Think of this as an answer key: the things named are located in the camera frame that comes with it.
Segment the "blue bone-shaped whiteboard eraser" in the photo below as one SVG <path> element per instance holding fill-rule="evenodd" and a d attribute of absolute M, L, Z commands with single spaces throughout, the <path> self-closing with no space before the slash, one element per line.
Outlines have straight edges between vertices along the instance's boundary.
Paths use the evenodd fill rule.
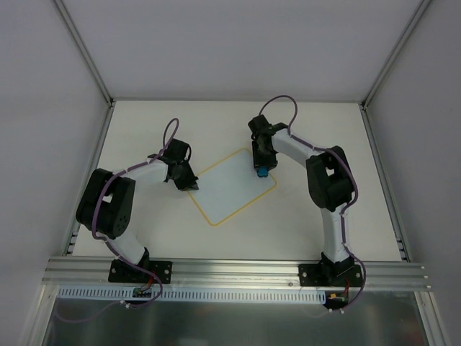
<path fill-rule="evenodd" d="M 266 167 L 259 167 L 256 169 L 257 177 L 265 178 L 269 176 L 269 170 Z"/>

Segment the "yellow-framed small whiteboard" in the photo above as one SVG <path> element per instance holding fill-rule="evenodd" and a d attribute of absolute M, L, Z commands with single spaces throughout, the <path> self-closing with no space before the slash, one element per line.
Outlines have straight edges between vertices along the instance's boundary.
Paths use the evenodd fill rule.
<path fill-rule="evenodd" d="M 271 192 L 277 181 L 266 172 L 259 177 L 252 152 L 241 148 L 198 174 L 199 189 L 189 191 L 199 212 L 216 227 Z"/>

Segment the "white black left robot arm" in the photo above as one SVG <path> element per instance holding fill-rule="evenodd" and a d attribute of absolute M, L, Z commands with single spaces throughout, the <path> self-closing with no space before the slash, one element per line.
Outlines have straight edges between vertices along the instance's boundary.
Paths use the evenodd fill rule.
<path fill-rule="evenodd" d="M 188 143 L 172 139 L 160 153 L 133 167 L 118 173 L 106 169 L 91 173 L 76 220 L 125 264 L 126 275 L 135 282 L 145 280 L 150 273 L 148 250 L 128 230 L 135 190 L 170 181 L 180 191 L 198 190 L 198 177 L 189 163 L 191 156 Z"/>

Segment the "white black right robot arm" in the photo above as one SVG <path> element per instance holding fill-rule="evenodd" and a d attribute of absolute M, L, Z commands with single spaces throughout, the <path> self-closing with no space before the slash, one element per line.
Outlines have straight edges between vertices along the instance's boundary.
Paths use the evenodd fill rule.
<path fill-rule="evenodd" d="M 284 123 L 249 123 L 254 169 L 267 177 L 284 154 L 306 170 L 308 192 L 320 208 L 324 246 L 321 260 L 307 271 L 307 279 L 318 285 L 342 285 L 352 274 L 355 260 L 346 245 L 346 210 L 355 202 L 354 182 L 344 151 L 339 146 L 321 148 L 290 132 Z"/>

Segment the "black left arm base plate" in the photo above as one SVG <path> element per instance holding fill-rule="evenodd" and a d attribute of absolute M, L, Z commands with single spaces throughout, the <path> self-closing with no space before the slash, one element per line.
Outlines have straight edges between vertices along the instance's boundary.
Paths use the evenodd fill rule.
<path fill-rule="evenodd" d="M 107 280 L 110 283 L 147 283 L 150 279 L 156 283 L 156 279 L 147 273 L 152 272 L 162 284 L 171 282 L 173 262 L 148 260 L 144 270 L 135 269 L 125 262 L 115 259 L 112 261 Z"/>

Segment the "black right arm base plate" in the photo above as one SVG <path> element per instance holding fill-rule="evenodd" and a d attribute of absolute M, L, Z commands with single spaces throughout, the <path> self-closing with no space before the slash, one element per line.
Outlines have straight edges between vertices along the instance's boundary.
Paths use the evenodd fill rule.
<path fill-rule="evenodd" d="M 341 262 L 323 258 L 315 264 L 298 265 L 298 277 L 302 287 L 346 287 L 359 288 L 363 284 L 360 265 L 348 257 Z"/>

